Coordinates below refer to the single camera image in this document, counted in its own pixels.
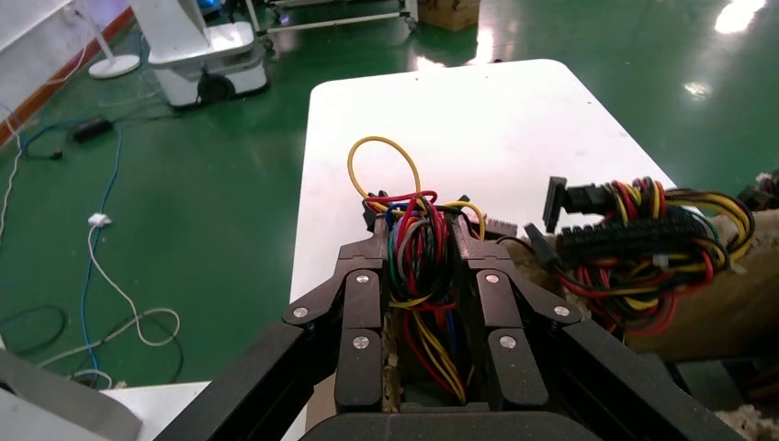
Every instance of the black connector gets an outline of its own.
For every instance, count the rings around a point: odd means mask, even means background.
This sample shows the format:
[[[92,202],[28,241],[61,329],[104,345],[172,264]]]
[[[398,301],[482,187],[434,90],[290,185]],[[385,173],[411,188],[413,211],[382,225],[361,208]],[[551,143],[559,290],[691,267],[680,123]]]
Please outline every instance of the black connector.
[[[547,205],[544,207],[544,225],[547,232],[555,232],[558,226],[560,209],[567,213],[605,214],[615,209],[614,199],[603,186],[594,184],[566,188],[568,180],[564,177],[549,178]]]
[[[692,216],[674,216],[563,228],[555,246],[563,262],[576,266],[604,257],[700,254],[700,245],[691,240],[694,237],[706,237],[703,224]]]
[[[70,129],[70,136],[74,141],[81,143],[89,141],[103,133],[112,131],[113,129],[114,123],[108,119],[94,118]]]
[[[376,197],[376,195],[373,193],[368,193],[367,195],[369,198]],[[380,190],[378,192],[378,196],[380,198],[385,198],[388,195],[386,191]],[[378,219],[380,216],[383,215],[381,213],[375,213],[372,209],[370,209],[370,207],[367,205],[367,202],[364,199],[362,200],[362,205],[363,205],[363,221],[365,221],[366,223],[366,229],[369,232],[373,232],[373,226],[374,223],[376,222],[376,219]]]
[[[547,239],[544,238],[544,235],[541,234],[536,225],[528,223],[525,226],[525,234],[530,239],[530,246],[533,247],[533,251],[536,253],[536,260],[541,266],[546,269],[561,266],[559,255],[549,245]]]
[[[779,198],[754,187],[746,187],[739,193],[739,200],[747,206],[750,211],[761,211],[764,209],[779,209]]]

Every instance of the gray cable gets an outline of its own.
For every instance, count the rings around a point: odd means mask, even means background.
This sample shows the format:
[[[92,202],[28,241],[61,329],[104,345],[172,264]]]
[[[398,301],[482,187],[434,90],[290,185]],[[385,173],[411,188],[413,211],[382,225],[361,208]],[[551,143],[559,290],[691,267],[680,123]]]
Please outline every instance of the gray cable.
[[[418,220],[417,222],[411,224],[409,226],[409,229],[406,230],[406,237],[403,238],[403,242],[401,242],[401,247],[398,248],[398,256],[397,256],[397,258],[398,258],[398,274],[401,275],[401,280],[403,281],[403,283],[406,283],[406,281],[407,281],[407,277],[403,273],[403,257],[402,257],[403,256],[403,252],[406,249],[406,244],[411,239],[411,237],[413,235],[413,232],[415,232],[419,227],[421,227],[423,225],[426,225],[428,223],[430,223],[429,220],[423,219],[423,220]]]

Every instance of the white wall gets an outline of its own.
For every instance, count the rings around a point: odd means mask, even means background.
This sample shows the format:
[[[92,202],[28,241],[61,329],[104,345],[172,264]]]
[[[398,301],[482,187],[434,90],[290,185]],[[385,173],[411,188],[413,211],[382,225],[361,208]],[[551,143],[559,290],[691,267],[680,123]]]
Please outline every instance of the white wall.
[[[94,37],[66,6],[84,9],[87,0],[0,0],[0,102],[17,108]],[[95,21],[105,28],[129,0],[88,0]],[[5,112],[0,112],[5,119]]]

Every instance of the blue wire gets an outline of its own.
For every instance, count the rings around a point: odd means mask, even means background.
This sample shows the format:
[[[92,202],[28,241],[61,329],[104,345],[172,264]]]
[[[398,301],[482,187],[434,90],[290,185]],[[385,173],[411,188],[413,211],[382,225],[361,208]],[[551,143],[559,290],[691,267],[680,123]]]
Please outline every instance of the blue wire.
[[[449,296],[444,297],[444,302],[449,302]],[[446,312],[446,327],[449,330],[449,337],[451,337],[450,344],[452,345],[452,357],[457,359],[457,337],[455,336],[455,316],[452,314],[452,310]]]
[[[74,126],[76,124],[80,124],[82,122],[88,121],[88,119],[65,119],[62,121],[57,121],[53,124],[48,124],[46,126],[43,126],[35,133],[29,135],[29,138],[27,138],[25,141],[22,142],[22,151],[26,152],[29,148],[29,145],[35,141],[36,139],[40,138],[41,135],[46,133],[49,130],[55,130],[55,129],[61,129],[62,127],[69,128],[71,126]]]
[[[392,211],[394,209],[406,209],[409,204],[403,202],[403,203],[394,203],[387,207],[387,212],[384,213],[384,220],[387,221],[387,226],[390,230],[392,230],[392,224],[395,223],[395,216],[392,214]]]
[[[119,141],[117,142],[117,159],[114,163],[114,173],[111,175],[111,179],[108,181],[108,186],[106,187],[106,192],[103,194],[103,201],[100,203],[100,211],[101,213],[106,211],[106,203],[108,202],[108,195],[111,194],[111,188],[114,187],[114,183],[117,181],[117,175],[119,174],[119,159],[121,158],[121,147],[122,147],[122,135],[121,131],[117,130],[117,134],[119,136]],[[95,239],[92,241],[92,254],[95,253],[95,249],[97,248],[97,241],[100,239],[100,232],[101,229],[97,229],[97,234],[95,234]],[[86,292],[89,290],[89,278],[92,276],[92,259],[89,259],[89,264],[86,267],[86,280],[84,281],[84,290],[81,292],[81,332],[82,336],[84,337],[84,343],[85,345],[89,345],[91,342],[89,341],[89,332],[86,330]],[[94,369],[99,369],[99,365],[97,363],[97,357],[95,356],[95,352],[90,347],[88,349],[89,352],[89,358],[92,359],[92,366]]]

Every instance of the gray wire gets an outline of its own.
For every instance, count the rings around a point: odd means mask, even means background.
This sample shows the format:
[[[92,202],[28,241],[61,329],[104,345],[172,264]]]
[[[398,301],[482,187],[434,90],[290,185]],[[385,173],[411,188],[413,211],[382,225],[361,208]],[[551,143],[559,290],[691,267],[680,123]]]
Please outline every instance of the gray wire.
[[[51,363],[54,363],[55,361],[61,360],[61,359],[65,358],[65,357],[67,357],[67,356],[72,356],[73,354],[78,354],[80,352],[84,352],[87,349],[91,349],[93,347],[98,347],[100,345],[104,345],[104,344],[110,342],[111,340],[117,338],[123,332],[127,331],[133,324],[138,322],[138,320],[140,320],[144,316],[149,315],[149,314],[154,314],[154,313],[166,313],[166,314],[172,314],[176,318],[178,317],[178,315],[175,313],[175,311],[170,310],[168,308],[154,308],[152,310],[144,311],[144,312],[138,314],[134,319],[132,319],[129,322],[125,323],[124,326],[122,326],[121,328],[117,329],[113,334],[109,335],[108,337],[104,338],[103,340],[100,340],[99,342],[90,343],[89,345],[79,346],[79,347],[76,347],[75,349],[71,349],[70,351],[65,351],[65,352],[63,352],[63,353],[61,353],[61,354],[59,354],[57,356],[53,356],[52,358],[49,358],[48,360],[44,361],[43,363],[39,363],[38,367],[39,368],[43,368],[45,366],[50,365]],[[178,334],[178,326],[176,326],[176,329],[174,331],[174,335],[175,334]]]
[[[423,219],[423,220],[418,220],[417,222],[411,224],[409,226],[408,230],[406,230],[406,237],[403,238],[403,242],[401,242],[401,247],[398,248],[398,256],[397,256],[398,257],[398,274],[401,275],[401,280],[403,281],[403,283],[405,283],[407,281],[407,277],[403,273],[403,257],[402,257],[403,256],[403,252],[406,249],[406,244],[411,239],[411,237],[413,235],[413,232],[415,232],[419,227],[421,227],[423,225],[426,225],[428,223],[430,223],[429,220]]]
[[[100,377],[106,379],[108,381],[108,386],[106,386],[106,389],[111,389],[111,387],[114,385],[114,380],[111,378],[111,376],[103,372],[102,370],[98,370],[98,369],[79,370],[78,372],[74,372],[72,375],[69,375],[65,378],[72,379],[73,377],[81,377],[83,375],[89,375],[89,374],[99,375]]]

